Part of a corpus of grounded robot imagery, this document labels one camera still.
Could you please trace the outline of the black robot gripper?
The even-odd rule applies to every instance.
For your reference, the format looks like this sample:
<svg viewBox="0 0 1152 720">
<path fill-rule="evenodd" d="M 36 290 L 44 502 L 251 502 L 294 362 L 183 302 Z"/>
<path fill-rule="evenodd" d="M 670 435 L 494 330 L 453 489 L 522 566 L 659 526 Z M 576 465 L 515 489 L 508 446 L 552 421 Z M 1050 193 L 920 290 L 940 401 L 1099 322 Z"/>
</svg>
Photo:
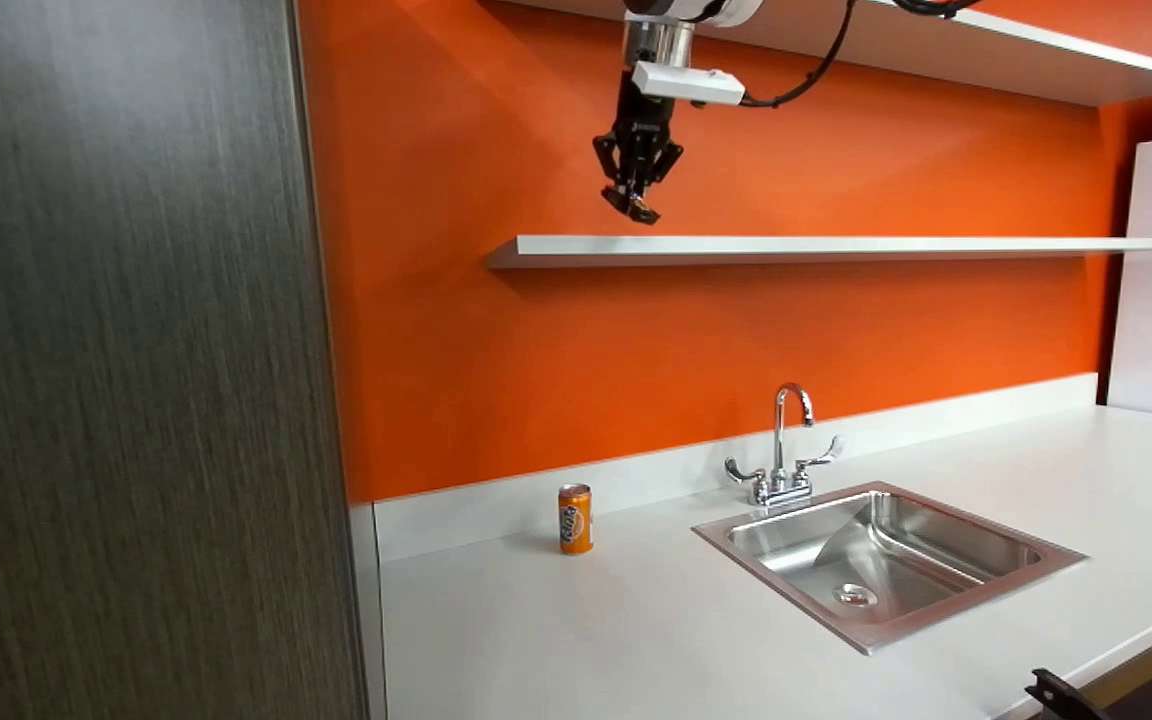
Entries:
<svg viewBox="0 0 1152 720">
<path fill-rule="evenodd" d="M 645 98 L 634 78 L 619 78 L 611 130 L 591 135 L 591 154 L 607 181 L 603 202 L 649 197 L 684 156 L 672 142 L 672 102 Z"/>
</svg>

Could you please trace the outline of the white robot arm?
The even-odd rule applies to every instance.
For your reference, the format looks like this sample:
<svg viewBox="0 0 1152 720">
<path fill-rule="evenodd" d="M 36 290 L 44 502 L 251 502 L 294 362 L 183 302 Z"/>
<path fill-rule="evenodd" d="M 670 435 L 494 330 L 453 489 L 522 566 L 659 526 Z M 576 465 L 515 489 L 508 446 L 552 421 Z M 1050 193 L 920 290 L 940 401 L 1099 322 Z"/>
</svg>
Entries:
<svg viewBox="0 0 1152 720">
<path fill-rule="evenodd" d="M 753 98 L 731 72 L 696 68 L 692 37 L 711 29 L 741 29 L 761 11 L 763 0 L 625 0 L 625 65 L 617 116 L 603 135 L 591 142 L 607 185 L 600 197 L 635 225 L 656 225 L 659 214 L 649 206 L 649 187 L 659 185 L 684 147 L 672 142 L 672 107 L 682 102 L 731 105 L 731 107 L 782 107 L 806 98 L 838 65 L 856 0 L 844 0 L 838 37 L 818 68 L 782 98 Z"/>
</svg>

